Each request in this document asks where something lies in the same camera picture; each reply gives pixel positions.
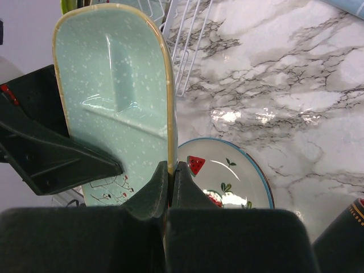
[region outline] gold trim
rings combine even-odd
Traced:
[[[358,209],[358,207],[353,203],[352,204],[353,208],[357,211],[357,213],[363,218],[364,220],[364,215],[361,213],[361,211]]]
[[[72,10],[72,11],[66,13],[65,15],[63,15],[56,23],[55,30],[53,32],[53,38],[52,38],[53,60],[55,63],[57,84],[58,84],[58,89],[59,89],[59,93],[60,93],[60,98],[62,101],[62,107],[63,107],[64,116],[66,119],[67,128],[69,128],[68,113],[65,109],[63,89],[61,86],[60,75],[59,75],[59,67],[58,67],[58,62],[57,62],[57,56],[55,54],[56,35],[57,35],[57,32],[58,32],[60,26],[64,23],[65,20],[67,20],[70,17],[73,17],[77,14],[86,13],[88,11],[98,10],[98,9],[100,9],[100,10],[101,9],[121,9],[121,10],[129,11],[136,16],[139,16],[140,18],[145,20],[147,25],[153,30],[153,32],[159,42],[160,50],[162,51],[162,54],[163,54],[164,65],[166,66],[167,141],[168,141],[167,162],[168,162],[168,173],[169,173],[169,179],[170,179],[169,182],[173,183],[174,175],[175,175],[175,167],[176,167],[176,162],[175,162],[176,151],[175,151],[175,144],[174,144],[174,141],[175,141],[174,130],[176,127],[176,120],[175,120],[175,85],[174,85],[174,79],[173,79],[172,61],[171,61],[171,56],[170,56],[168,48],[167,48],[166,41],[164,40],[163,35],[160,32],[159,28],[154,24],[154,22],[146,14],[144,14],[140,10],[138,10],[134,7],[131,7],[131,6],[118,4],[118,3],[103,3],[103,4],[97,4],[97,5],[92,5],[92,6],[87,6],[87,7],[82,7],[80,9]]]

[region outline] white wall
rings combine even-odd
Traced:
[[[52,34],[60,17],[59,0],[0,0],[0,84],[53,63]],[[50,196],[36,196],[9,164],[0,163],[0,212],[50,204]]]

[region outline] dark mug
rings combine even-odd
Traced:
[[[364,272],[364,199],[350,204],[313,243],[321,273]]]

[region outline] ceramic dish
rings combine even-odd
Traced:
[[[274,208],[269,183],[255,161],[237,146],[220,139],[199,138],[178,148],[193,181],[224,208]]]
[[[164,8],[159,0],[91,0],[91,5],[102,3],[119,3],[132,6],[149,16],[159,27],[164,17]]]
[[[66,13],[53,36],[56,77],[70,136],[123,165],[121,176],[82,186],[87,205],[118,205],[176,167],[175,89],[163,36],[141,11],[100,4]]]

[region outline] white plate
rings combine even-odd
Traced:
[[[193,181],[224,208],[274,208],[269,183],[255,161],[220,139],[198,138],[178,148]]]

